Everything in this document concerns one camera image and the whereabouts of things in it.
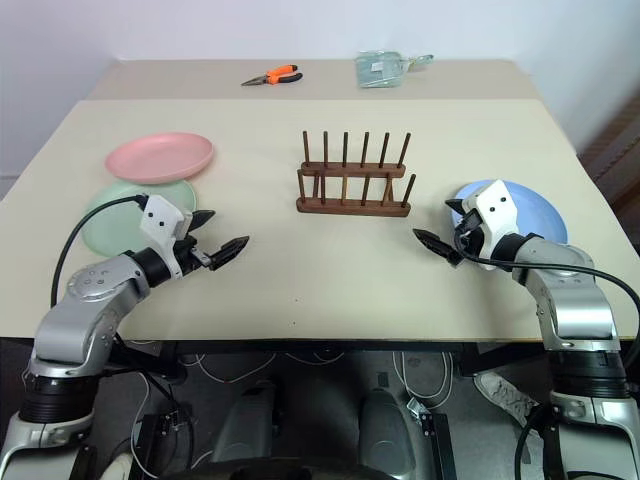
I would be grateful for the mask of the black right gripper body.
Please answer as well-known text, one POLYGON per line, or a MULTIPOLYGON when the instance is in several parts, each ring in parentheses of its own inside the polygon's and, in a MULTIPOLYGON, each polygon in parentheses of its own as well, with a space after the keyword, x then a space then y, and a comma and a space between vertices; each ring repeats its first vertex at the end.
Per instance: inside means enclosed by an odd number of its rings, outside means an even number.
POLYGON ((454 228, 455 253, 451 259, 452 266, 458 266, 463 260, 480 264, 480 253, 484 245, 484 233, 481 225, 483 219, 476 209, 464 214, 454 228))

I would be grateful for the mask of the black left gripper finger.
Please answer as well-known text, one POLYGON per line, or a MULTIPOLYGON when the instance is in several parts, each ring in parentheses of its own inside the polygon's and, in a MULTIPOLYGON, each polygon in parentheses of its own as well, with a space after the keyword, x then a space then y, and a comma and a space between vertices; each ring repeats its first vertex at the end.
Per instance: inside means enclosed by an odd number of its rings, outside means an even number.
POLYGON ((210 263, 207 268, 216 271, 231 262, 246 247, 249 240, 249 236, 241 236, 228 241, 216 253, 209 256, 210 263))
POLYGON ((214 210, 196 210, 191 214, 191 223, 188 227, 188 231, 192 232, 204 226, 209 220, 211 220, 216 212, 214 210))

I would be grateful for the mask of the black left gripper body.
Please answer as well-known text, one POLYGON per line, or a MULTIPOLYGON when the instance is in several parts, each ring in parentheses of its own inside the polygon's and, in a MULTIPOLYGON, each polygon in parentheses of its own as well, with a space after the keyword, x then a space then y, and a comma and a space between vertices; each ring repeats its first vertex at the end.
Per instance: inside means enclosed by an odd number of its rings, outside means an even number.
POLYGON ((177 240, 173 246, 173 253, 183 275, 211 266, 210 257, 197 247, 197 240, 187 235, 183 240, 177 240))

